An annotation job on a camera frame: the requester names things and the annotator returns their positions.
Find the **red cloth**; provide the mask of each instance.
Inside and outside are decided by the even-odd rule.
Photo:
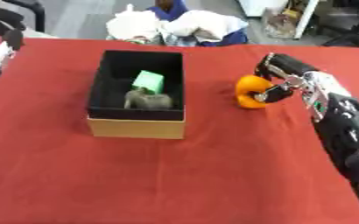
[[[260,110],[233,99],[269,52],[335,74],[359,98],[359,49],[26,44],[0,77],[0,223],[359,223],[299,97]],[[91,136],[86,102],[105,49],[184,53],[185,140]]]

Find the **orange object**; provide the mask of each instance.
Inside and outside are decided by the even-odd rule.
[[[265,108],[266,103],[256,101],[250,94],[263,93],[267,88],[271,88],[273,84],[256,75],[243,76],[236,83],[236,99],[241,107],[247,109]]]

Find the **green block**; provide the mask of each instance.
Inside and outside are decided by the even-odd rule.
[[[165,77],[158,73],[141,71],[133,82],[133,88],[146,88],[150,94],[158,95],[163,91]]]

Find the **open box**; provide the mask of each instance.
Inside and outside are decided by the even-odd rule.
[[[142,70],[165,76],[168,110],[125,109],[125,95]],[[181,139],[185,128],[182,54],[106,51],[88,102],[88,125],[96,137]]]

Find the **floor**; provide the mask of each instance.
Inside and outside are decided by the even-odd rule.
[[[136,10],[154,5],[154,0],[40,0],[46,8],[46,32],[60,38],[105,39],[105,23],[127,4],[134,4]],[[245,19],[243,10],[236,0],[185,0],[189,9],[214,11],[224,15]],[[33,15],[25,9],[7,5],[9,9],[26,16],[26,23],[33,27]],[[329,40],[326,36],[305,35],[301,40],[268,38],[260,20],[248,20],[247,34],[250,43],[266,45],[315,46]]]

